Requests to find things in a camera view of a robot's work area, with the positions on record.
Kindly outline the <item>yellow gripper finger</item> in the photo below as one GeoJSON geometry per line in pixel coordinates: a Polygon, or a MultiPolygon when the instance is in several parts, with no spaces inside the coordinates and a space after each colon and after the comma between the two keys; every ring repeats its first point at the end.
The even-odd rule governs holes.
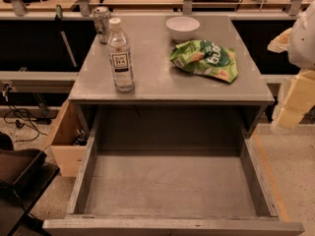
{"type": "Polygon", "coordinates": [[[283,99],[279,99],[276,124],[284,129],[293,129],[314,106],[315,71],[301,70],[290,82],[283,84],[283,99]]]}

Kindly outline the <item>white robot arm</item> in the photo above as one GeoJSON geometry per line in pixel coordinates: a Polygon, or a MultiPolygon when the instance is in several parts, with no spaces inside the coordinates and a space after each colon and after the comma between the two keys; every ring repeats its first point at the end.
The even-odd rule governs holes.
{"type": "Polygon", "coordinates": [[[273,124],[282,129],[295,128],[315,106],[315,1],[301,13],[290,29],[286,29],[268,45],[275,53],[287,52],[288,61],[300,69],[280,89],[273,124]]]}

